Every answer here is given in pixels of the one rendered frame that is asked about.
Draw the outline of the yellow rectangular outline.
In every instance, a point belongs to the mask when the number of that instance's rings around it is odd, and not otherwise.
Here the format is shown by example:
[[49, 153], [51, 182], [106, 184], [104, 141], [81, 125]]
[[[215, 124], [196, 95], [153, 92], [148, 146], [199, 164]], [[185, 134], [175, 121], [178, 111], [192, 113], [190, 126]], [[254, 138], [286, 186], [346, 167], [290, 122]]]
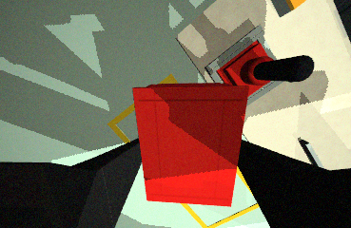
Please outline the yellow rectangular outline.
[[[178, 82], [176, 81], [176, 79], [173, 77], [172, 74], [168, 75], [165, 79], [163, 79], [159, 84], [178, 84]], [[135, 110], [135, 105], [132, 104], [130, 107], [128, 107], [125, 111], [123, 111], [121, 114], [119, 114], [116, 118], [114, 118], [111, 122], [108, 123], [109, 127], [120, 137], [120, 139], [124, 142], [124, 143], [129, 143], [130, 140], [125, 136], [125, 134], [116, 126], [116, 124], [118, 122], [120, 122], [122, 119], [124, 119], [127, 115], [129, 115], [131, 112], [133, 112]], [[243, 181], [243, 183], [245, 184], [245, 186], [248, 188], [248, 190], [250, 191], [246, 181], [244, 180], [244, 177], [239, 169], [239, 167], [237, 166], [237, 172], [238, 176], [241, 178], [241, 180]], [[250, 191], [251, 192], [251, 191]], [[216, 223], [213, 223], [209, 226], [206, 226], [205, 223], [197, 216], [197, 214], [187, 205], [187, 203], [181, 203], [183, 205], [183, 207], [186, 209], [186, 211], [192, 216], [194, 217], [197, 222], [203, 227], [203, 228], [215, 228], [218, 227], [230, 220], [233, 220], [243, 214], [246, 214], [256, 208], [259, 207], [258, 203], [249, 206], [245, 209], [243, 209], [242, 211], [231, 215], [227, 218], [224, 218]]]

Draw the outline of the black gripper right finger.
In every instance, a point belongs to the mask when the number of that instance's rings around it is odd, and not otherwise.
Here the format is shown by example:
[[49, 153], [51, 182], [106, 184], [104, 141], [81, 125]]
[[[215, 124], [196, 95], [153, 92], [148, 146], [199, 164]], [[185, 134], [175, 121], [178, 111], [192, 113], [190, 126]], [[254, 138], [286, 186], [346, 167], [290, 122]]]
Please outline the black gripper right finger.
[[327, 170], [245, 140], [238, 167], [270, 228], [351, 228], [351, 168]]

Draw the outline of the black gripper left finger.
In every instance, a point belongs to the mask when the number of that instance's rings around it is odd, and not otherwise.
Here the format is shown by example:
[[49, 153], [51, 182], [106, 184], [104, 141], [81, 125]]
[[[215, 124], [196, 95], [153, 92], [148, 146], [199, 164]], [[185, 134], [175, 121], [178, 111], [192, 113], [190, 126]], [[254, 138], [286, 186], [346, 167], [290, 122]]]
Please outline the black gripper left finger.
[[115, 228], [141, 164], [139, 138], [72, 166], [0, 161], [0, 206], [42, 208], [51, 228]]

